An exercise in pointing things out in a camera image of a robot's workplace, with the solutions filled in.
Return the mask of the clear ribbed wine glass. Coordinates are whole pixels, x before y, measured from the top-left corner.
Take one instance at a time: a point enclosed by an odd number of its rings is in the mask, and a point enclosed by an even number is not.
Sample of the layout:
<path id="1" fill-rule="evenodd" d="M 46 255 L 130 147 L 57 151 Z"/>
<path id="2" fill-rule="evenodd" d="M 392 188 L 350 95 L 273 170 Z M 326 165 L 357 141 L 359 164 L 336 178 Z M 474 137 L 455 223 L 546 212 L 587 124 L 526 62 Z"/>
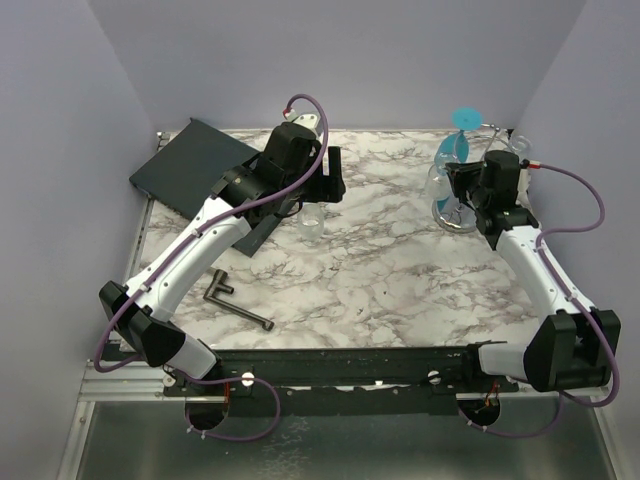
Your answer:
<path id="1" fill-rule="evenodd" d="M 297 228 L 305 242 L 317 242 L 324 233 L 324 211 L 319 204 L 305 203 L 297 214 Z"/>

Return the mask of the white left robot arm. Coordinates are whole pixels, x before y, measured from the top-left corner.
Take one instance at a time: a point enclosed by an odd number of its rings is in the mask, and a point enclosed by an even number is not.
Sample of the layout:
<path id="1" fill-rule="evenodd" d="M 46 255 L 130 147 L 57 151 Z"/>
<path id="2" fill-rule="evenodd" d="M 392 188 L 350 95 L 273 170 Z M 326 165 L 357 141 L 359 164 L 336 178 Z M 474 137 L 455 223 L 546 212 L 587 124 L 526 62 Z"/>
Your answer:
<path id="1" fill-rule="evenodd" d="M 277 126 L 262 152 L 223 174 L 195 218 L 146 269 L 123 285 L 102 287 L 106 330 L 117 332 L 149 366 L 178 370 L 197 393 L 214 393 L 222 380 L 218 357 L 172 323 L 177 307 L 218 257 L 283 204 L 340 202 L 345 187 L 338 153 L 318 114 Z"/>

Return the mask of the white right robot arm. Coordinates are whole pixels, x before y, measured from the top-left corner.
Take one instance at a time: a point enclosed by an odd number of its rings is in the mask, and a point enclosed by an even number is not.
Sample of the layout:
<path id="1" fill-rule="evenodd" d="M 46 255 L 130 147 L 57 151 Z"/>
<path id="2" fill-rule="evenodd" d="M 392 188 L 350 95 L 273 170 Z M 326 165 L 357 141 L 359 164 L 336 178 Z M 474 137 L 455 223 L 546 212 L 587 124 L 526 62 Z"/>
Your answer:
<path id="1" fill-rule="evenodd" d="M 518 201 L 522 172 L 539 166 L 492 150 L 479 162 L 445 167 L 453 195 L 474 212 L 478 231 L 509 265 L 540 321 L 524 345 L 488 341 L 468 346 L 460 379 L 474 392 L 485 390 L 496 376 L 523 381 L 538 392 L 617 382 L 619 318 L 580 292 L 548 248 L 547 232 Z"/>

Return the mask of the blue wine glass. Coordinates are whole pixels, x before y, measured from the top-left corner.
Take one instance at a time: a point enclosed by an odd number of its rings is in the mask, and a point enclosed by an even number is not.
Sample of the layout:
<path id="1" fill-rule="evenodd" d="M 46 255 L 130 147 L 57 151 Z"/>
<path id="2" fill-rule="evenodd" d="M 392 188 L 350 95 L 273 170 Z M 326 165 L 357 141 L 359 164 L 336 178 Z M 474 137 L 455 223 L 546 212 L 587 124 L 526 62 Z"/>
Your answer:
<path id="1" fill-rule="evenodd" d="M 482 126 L 483 116 L 471 107 L 461 107 L 451 114 L 451 121 L 457 131 L 441 142 L 436 154 L 439 152 L 451 153 L 457 158 L 456 163 L 465 163 L 470 148 L 466 134 Z M 435 201 L 438 210 L 442 210 L 448 200 L 449 198 L 444 201 Z"/>

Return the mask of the chrome wine glass rack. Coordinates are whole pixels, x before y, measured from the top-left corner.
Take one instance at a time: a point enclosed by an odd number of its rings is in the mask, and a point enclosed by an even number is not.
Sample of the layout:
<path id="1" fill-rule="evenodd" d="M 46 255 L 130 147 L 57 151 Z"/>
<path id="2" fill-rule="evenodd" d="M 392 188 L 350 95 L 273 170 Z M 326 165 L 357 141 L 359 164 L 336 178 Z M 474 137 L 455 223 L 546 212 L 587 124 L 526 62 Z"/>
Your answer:
<path id="1" fill-rule="evenodd" d="M 513 129 L 498 127 L 495 124 L 482 124 L 479 129 L 468 132 L 466 137 L 470 148 L 465 163 L 482 160 L 484 154 L 490 149 L 509 150 L 508 139 L 512 133 Z M 427 199 L 431 201 L 431 214 L 442 229 L 456 234 L 468 234 L 475 230 L 476 220 L 473 210 L 461 204 L 454 197 L 452 189 L 451 196 L 442 210 L 438 210 L 434 200 L 428 197 Z"/>

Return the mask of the dark grey flat box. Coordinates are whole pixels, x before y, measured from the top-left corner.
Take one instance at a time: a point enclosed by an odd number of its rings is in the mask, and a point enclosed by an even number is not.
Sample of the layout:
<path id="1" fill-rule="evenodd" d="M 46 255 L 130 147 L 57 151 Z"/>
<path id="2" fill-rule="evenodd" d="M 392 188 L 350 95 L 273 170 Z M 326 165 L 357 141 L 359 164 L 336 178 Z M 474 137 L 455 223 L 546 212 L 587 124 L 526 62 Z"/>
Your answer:
<path id="1" fill-rule="evenodd" d="M 258 155 L 255 148 L 192 119 L 129 181 L 193 220 L 207 199 L 220 197 L 235 208 L 279 191 L 280 186 L 252 174 Z"/>

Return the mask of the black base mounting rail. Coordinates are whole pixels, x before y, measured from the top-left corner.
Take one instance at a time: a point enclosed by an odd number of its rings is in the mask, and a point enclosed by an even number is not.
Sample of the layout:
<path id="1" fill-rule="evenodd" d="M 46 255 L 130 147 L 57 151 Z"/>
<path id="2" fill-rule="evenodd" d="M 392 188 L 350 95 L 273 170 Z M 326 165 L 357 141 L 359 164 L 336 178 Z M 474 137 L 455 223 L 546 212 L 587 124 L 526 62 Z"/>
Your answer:
<path id="1" fill-rule="evenodd" d="M 176 375 L 164 390 L 206 413 L 229 404 L 235 416 L 269 416 L 281 402 L 284 416 L 427 413 L 454 415 L 458 398 L 480 399 L 492 387 L 517 391 L 503 377 L 474 373 L 462 347 L 222 350 L 214 380 L 204 386 Z"/>

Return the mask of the aluminium extrusion frame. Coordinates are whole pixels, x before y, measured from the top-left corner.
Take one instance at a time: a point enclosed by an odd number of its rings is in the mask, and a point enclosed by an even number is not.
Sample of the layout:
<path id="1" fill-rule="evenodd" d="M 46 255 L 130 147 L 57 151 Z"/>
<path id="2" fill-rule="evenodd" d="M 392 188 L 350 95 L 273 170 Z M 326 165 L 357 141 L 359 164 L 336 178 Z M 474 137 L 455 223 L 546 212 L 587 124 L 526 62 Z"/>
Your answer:
<path id="1" fill-rule="evenodd" d="M 168 211 L 167 207 L 150 197 L 145 200 L 126 268 L 127 275 L 136 274 L 140 270 L 145 249 L 151 244 L 153 226 L 157 223 L 159 215 Z M 121 370 L 105 375 L 96 372 L 92 362 L 87 362 L 56 477 L 79 479 L 83 476 L 85 452 L 90 446 L 92 426 L 98 420 L 99 405 L 169 404 L 172 400 L 163 396 L 163 381 L 164 373 L 161 370 L 152 370 L 141 362 L 131 363 Z"/>

